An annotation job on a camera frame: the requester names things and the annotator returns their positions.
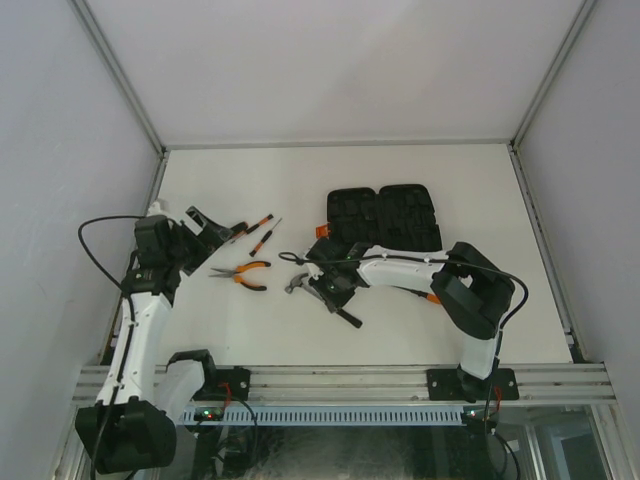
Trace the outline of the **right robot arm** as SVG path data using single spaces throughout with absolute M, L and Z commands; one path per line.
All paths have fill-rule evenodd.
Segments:
M 308 266 L 309 285 L 331 312 L 342 310 L 359 288 L 434 297 L 462 333 L 459 389 L 468 400 L 492 392 L 502 330 L 513 316 L 515 278 L 473 245 L 457 242 L 449 250 L 424 252 L 367 243 L 344 247 L 321 238 L 297 262 Z

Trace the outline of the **black plastic tool case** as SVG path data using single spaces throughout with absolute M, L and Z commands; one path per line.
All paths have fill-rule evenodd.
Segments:
M 421 184 L 333 190 L 327 195 L 326 213 L 327 222 L 316 228 L 317 238 L 402 251 L 442 249 L 435 206 Z

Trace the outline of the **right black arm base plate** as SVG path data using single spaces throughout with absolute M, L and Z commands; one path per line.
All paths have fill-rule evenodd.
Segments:
M 432 368 L 426 371 L 429 398 L 433 401 L 467 401 L 474 403 L 491 398 L 515 401 L 520 393 L 513 369 L 498 368 L 481 380 L 458 368 Z

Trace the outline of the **black handle claw hammer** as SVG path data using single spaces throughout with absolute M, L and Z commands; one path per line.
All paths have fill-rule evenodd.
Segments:
M 295 289 L 301 289 L 304 292 L 316 298 L 317 300 L 319 300 L 331 314 L 339 316 L 343 320 L 347 321 L 354 328 L 360 329 L 363 326 L 363 322 L 357 317 L 351 315 L 350 313 L 344 311 L 343 309 L 330 307 L 329 303 L 326 300 L 324 300 L 323 297 L 308 284 L 307 277 L 308 277 L 307 273 L 295 275 L 289 281 L 287 286 L 284 288 L 285 293 L 292 294 Z

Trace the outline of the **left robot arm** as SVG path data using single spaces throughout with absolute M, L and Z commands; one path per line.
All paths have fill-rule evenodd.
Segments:
M 206 349 L 174 354 L 164 380 L 154 382 L 159 343 L 182 277 L 246 226 L 222 226 L 195 207 L 186 214 L 198 232 L 162 210 L 132 218 L 135 249 L 125 276 L 114 283 L 121 293 L 122 331 L 94 404 L 79 409 L 75 418 L 91 478 L 121 473 L 130 479 L 140 470 L 170 465 L 186 404 L 218 390 L 219 376 Z

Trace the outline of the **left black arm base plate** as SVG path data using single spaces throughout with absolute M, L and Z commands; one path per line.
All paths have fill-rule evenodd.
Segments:
M 183 366 L 189 361 L 198 363 L 204 376 L 203 385 L 194 393 L 194 400 L 212 400 L 215 395 L 248 399 L 251 384 L 251 371 L 248 368 L 219 367 L 207 349 L 197 349 L 174 353 L 166 365 L 166 373 L 174 364 Z

